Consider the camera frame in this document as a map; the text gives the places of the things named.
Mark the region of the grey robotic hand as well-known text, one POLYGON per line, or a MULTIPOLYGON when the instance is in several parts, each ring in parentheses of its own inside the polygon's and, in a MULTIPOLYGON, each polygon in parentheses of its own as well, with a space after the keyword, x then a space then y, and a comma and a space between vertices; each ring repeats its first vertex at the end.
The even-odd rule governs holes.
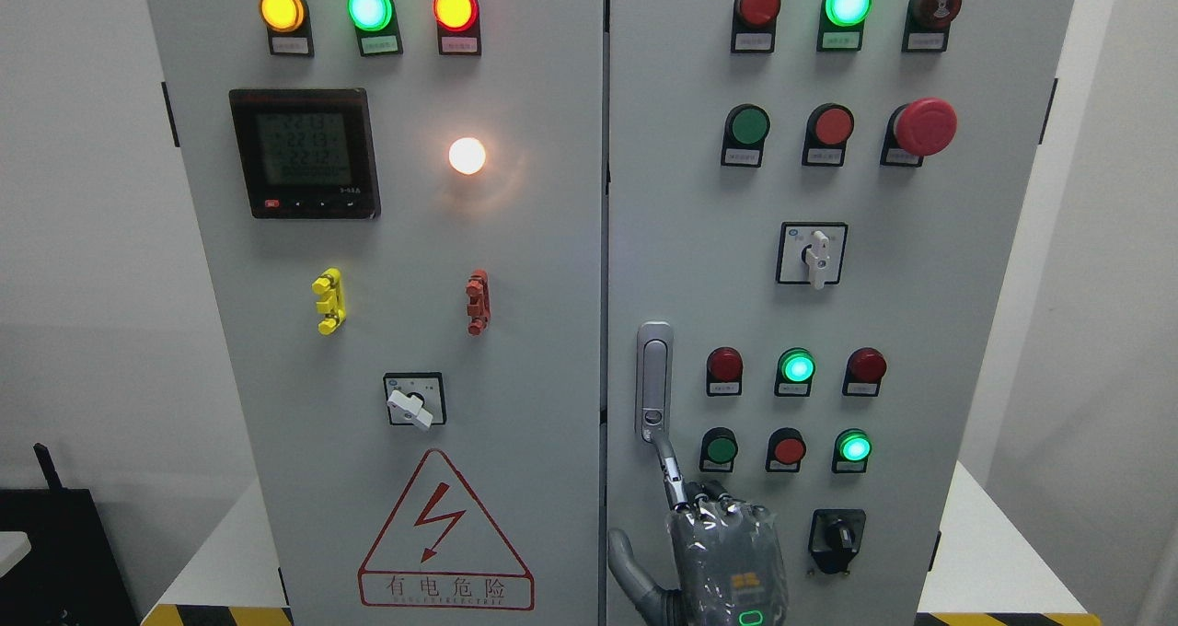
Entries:
POLYGON ((684 481, 666 433, 651 434, 664 472, 666 528, 680 585, 661 588, 630 539, 607 532, 607 567, 648 625, 782 625, 787 592, 775 516, 719 481, 684 481))

